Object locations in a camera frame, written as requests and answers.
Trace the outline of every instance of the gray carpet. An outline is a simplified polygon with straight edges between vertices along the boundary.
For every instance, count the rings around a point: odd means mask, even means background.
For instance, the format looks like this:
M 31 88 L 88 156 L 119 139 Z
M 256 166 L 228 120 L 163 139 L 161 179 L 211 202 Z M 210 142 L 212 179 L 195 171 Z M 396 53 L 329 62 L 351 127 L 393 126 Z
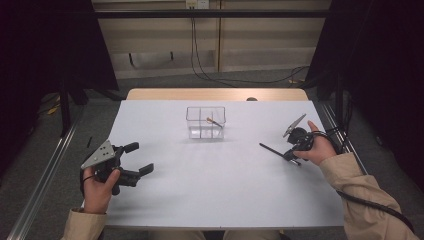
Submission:
M 290 72 L 290 70 L 272 70 L 209 75 L 213 79 L 227 78 L 264 82 L 283 79 L 290 75 Z M 296 75 L 295 79 L 304 78 L 305 74 L 306 70 L 303 70 Z M 243 88 L 291 87 L 287 80 L 275 83 L 236 81 L 227 81 L 227 83 Z M 229 87 L 216 81 L 199 79 L 194 75 L 120 80 L 119 85 L 121 90 L 115 93 L 121 96 L 126 96 L 132 88 L 140 87 Z M 316 104 L 321 118 L 324 119 L 315 91 L 315 88 L 308 89 L 307 94 Z M 79 192 L 79 166 L 87 154 L 99 146 L 109 135 L 120 103 L 111 101 L 92 90 L 86 92 L 90 101 L 85 107 L 75 106 L 71 103 L 72 115 L 75 116 L 80 110 L 83 111 L 83 115 L 28 231 L 27 239 L 59 239 L 62 236 L 69 209 L 79 206 L 82 202 Z M 40 109 L 45 109 L 50 105 L 51 103 L 44 104 L 40 106 Z M 328 122 L 323 121 L 323 124 L 326 128 L 330 128 Z M 60 133 L 60 112 L 53 115 L 41 115 L 37 128 L 3 177 L 0 189 L 0 239 L 6 239 L 9 235 L 55 150 Z M 91 144 L 87 148 L 90 138 L 92 138 Z M 362 117 L 360 111 L 355 108 L 350 123 L 349 138 L 367 171 L 374 175 L 380 186 L 400 203 L 404 214 L 413 223 L 417 235 L 424 238 L 424 194 L 400 170 L 390 150 L 377 143 L 376 134 Z M 346 239 L 342 227 L 287 230 L 286 233 L 291 239 Z M 143 231 L 105 230 L 105 239 L 144 239 L 145 237 Z

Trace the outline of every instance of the beige sleeve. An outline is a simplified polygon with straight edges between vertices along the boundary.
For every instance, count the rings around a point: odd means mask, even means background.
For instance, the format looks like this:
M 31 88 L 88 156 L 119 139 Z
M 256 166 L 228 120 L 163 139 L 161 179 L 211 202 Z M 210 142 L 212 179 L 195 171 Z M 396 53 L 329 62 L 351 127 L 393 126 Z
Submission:
M 320 168 L 333 188 L 401 211 L 396 200 L 380 189 L 373 176 L 362 174 L 353 153 L 326 159 Z M 349 239 L 418 239 L 402 221 L 387 213 L 344 199 L 343 207 Z
M 69 211 L 62 240 L 97 240 L 106 224 L 106 214 L 82 213 L 80 208 Z

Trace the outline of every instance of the beige pants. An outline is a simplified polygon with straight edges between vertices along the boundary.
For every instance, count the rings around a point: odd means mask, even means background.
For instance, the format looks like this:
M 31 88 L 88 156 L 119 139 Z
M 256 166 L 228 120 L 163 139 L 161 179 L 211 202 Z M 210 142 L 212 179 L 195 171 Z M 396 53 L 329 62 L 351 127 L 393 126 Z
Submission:
M 223 240 L 279 240 L 277 230 L 226 231 Z M 206 240 L 201 231 L 153 231 L 149 240 Z

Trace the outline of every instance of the beige shirt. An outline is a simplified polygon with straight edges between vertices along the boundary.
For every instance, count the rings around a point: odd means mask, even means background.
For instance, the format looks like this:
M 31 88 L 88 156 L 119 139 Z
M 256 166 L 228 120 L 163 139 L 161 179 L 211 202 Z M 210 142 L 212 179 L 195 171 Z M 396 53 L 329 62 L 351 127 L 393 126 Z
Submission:
M 375 178 L 362 174 L 352 153 L 326 159 L 320 168 L 333 188 L 400 212 L 399 204 L 380 189 Z M 403 222 L 387 213 L 345 200 L 343 206 L 344 228 L 349 239 L 418 239 Z M 106 215 L 80 211 L 70 211 L 62 240 L 96 240 L 100 235 Z

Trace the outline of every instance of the table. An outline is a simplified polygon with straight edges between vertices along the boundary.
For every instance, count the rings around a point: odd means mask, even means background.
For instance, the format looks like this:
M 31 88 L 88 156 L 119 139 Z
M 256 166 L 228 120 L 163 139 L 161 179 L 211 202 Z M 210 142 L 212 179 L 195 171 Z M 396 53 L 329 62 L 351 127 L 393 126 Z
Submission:
M 272 101 L 289 93 L 304 100 L 304 92 L 137 89 L 128 98 L 157 99 L 160 92 L 166 93 L 161 97 L 167 100 L 121 104 L 110 140 L 115 145 L 140 143 L 139 150 L 121 158 L 122 166 L 135 170 L 153 162 L 155 171 L 135 188 L 121 187 L 120 195 L 110 202 L 107 226 L 217 230 L 343 225 L 341 200 L 318 167 L 303 161 L 298 167 L 259 146 L 263 142 L 280 152 L 288 150 L 291 145 L 282 139 L 282 133 L 301 112 L 322 128 L 311 102 Z M 214 101 L 192 100 L 195 96 Z M 228 101 L 246 97 L 268 101 Z M 170 100 L 182 98 L 190 100 Z M 188 138 L 185 109 L 191 105 L 226 107 L 224 139 Z M 307 129 L 306 121 L 299 127 Z

